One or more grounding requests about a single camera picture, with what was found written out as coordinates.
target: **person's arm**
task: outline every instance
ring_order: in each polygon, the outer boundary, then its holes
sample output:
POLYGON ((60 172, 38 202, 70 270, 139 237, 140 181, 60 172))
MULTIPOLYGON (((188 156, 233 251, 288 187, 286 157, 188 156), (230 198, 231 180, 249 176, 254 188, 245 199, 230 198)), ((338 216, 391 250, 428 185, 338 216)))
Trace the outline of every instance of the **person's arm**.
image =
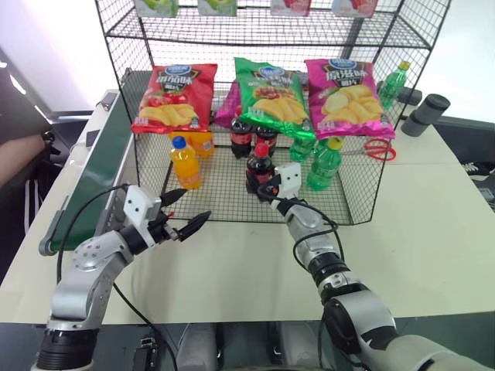
POLYGON ((44 148, 45 142, 39 134, 14 139, 0 145, 0 189, 44 148))

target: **green chip bag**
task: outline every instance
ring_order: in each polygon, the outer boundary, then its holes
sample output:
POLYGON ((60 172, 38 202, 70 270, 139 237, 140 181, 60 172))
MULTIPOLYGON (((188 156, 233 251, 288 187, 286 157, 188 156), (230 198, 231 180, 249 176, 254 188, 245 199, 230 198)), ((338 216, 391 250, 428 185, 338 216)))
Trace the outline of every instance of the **green chip bag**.
POLYGON ((316 138, 304 106, 299 76, 245 58, 235 58, 235 73, 241 89, 242 121, 293 138, 316 138))

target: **yellow bottle cap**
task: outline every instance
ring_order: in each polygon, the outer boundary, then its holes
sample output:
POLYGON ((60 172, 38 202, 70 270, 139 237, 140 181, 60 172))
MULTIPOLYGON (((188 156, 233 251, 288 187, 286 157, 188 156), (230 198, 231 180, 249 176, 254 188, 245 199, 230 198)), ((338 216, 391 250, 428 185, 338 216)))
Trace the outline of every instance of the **yellow bottle cap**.
POLYGON ((343 138, 331 137, 326 145, 328 146, 328 148, 333 149, 334 151, 338 151, 343 146, 343 138))
POLYGON ((407 60, 403 60, 403 61, 401 62, 401 64, 399 64, 399 68, 400 68, 401 70, 404 70, 404 71, 409 70, 409 67, 410 67, 410 66, 411 66, 411 64, 410 64, 407 60))

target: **white table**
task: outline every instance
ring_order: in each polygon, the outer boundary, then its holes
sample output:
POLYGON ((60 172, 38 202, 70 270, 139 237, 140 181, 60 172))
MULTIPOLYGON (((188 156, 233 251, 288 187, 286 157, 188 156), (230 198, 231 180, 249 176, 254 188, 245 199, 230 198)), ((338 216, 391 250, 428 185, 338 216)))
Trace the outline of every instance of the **white table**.
MULTIPOLYGON (((80 141, 106 117, 97 107, 80 141)), ((0 322, 47 320, 56 257, 41 257, 38 243, 77 182, 87 157, 78 147, 0 287, 0 322)), ((434 128, 419 138, 398 130, 394 148, 373 220, 340 229, 347 264, 396 317, 494 310, 495 214, 434 128)), ((154 322, 319 319, 316 287, 292 245, 283 224, 210 222, 185 243, 138 256, 118 284, 154 322)), ((104 323, 138 322, 112 293, 104 323)))

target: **orange juice bottle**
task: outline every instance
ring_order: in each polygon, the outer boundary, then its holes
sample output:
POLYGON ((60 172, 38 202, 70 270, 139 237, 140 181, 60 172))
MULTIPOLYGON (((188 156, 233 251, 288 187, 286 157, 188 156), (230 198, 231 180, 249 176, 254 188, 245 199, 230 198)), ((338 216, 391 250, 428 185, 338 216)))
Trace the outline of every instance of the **orange juice bottle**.
POLYGON ((191 131, 189 133, 189 143, 201 158, 209 158, 215 151, 215 147, 213 146, 213 134, 211 131, 206 133, 191 131))
POLYGON ((176 136, 172 139, 173 150, 170 157, 173 161, 173 168, 177 174, 179 184, 186 189, 201 187, 200 163, 194 150, 188 146, 183 136, 176 136))
POLYGON ((169 133, 169 138, 172 140, 179 135, 186 139, 186 142, 194 148, 196 154, 201 158, 209 158, 215 152, 211 131, 173 131, 169 133))

